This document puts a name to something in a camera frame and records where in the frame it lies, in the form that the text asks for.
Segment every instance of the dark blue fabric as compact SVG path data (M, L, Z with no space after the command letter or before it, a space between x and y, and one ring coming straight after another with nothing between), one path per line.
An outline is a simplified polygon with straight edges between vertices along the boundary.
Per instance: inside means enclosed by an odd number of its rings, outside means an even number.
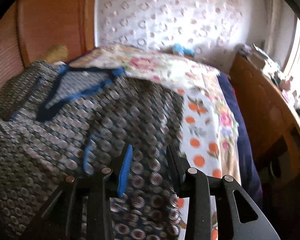
M252 152L246 126L241 115L234 90L224 73L218 77L221 90L225 96L226 102L230 110L234 114L234 118L239 124L239 137L237 141L239 154L239 168L241 176L241 185L249 194L253 201L261 208L262 207L262 188L260 177L252 159Z
M47 104L53 99L54 95L57 93L60 82L61 82L63 76L68 71L103 72L103 73L108 73L109 78L103 80L101 83L99 83L96 86L93 86L88 89L85 89L84 91L81 91L80 93L69 95L68 97L55 103L53 106L46 108ZM101 68L97 68L97 67L73 68L73 67L70 67L69 65L62 65L61 69L59 71L58 77L56 78L55 82L53 83L53 86L51 88L49 95L47 96L46 100L43 102L43 104L38 109L36 121L39 121L39 122L50 121L52 118L54 118L56 116L56 114L59 112L59 110L71 99L93 95L99 89L102 89L105 85L110 85L112 83L112 81L114 81L118 76L122 75L123 73L124 73L123 67L118 68L118 69L101 69Z

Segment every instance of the blue gripper pad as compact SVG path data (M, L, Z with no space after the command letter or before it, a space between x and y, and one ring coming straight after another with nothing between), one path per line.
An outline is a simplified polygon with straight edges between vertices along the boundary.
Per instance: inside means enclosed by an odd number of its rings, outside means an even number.
M119 185L118 185L119 197L122 197L123 193L126 191L131 161L132 161L132 146L131 144L129 144L119 174Z

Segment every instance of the floral bed sheet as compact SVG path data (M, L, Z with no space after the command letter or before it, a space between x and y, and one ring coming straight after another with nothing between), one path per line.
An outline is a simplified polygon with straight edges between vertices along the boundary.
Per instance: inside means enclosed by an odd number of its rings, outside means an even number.
M72 62L71 66L124 66L130 77L160 83L184 96L181 155L192 167L208 176L232 175L239 183L236 140L238 125L226 104L217 76L210 66L171 54L145 52L114 45L98 48ZM179 199L181 213L179 239L185 237L189 199ZM212 239L218 238L217 213L211 197Z

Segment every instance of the dark patterned fabric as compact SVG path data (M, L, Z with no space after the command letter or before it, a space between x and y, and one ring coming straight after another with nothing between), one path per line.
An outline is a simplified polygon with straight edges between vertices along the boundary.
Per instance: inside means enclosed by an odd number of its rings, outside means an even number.
M37 88L17 100L24 103L16 113L9 112L10 120L0 116L0 221L10 234L23 232L67 175L84 172L84 152L88 154L85 170L92 174L107 166L128 142L133 146L128 188L123 198L111 199L114 236L175 239L180 214L163 149L168 143L179 147L183 98L159 84L120 76L92 96L70 100L51 121L38 122L38 108L59 67L37 62L31 68L39 70ZM49 106L105 77L104 73L67 73ZM26 74L19 78L16 82L21 84L37 80ZM12 85L0 102L7 95L14 98L17 89ZM85 220L83 215L83 238Z

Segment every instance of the white wall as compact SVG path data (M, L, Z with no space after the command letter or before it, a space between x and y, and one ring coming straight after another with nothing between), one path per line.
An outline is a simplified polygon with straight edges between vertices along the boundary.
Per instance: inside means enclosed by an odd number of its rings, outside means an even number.
M280 66L283 66L283 64L285 63L292 39L294 38L292 36L294 29L294 19L295 13L289 7L289 5L282 0L278 38L274 47L274 54L272 56L272 59L274 61L278 61Z
M97 0L96 4L96 45L118 42L167 49L180 43L195 50L196 60L225 72L232 65L234 47L260 46L267 29L263 0Z

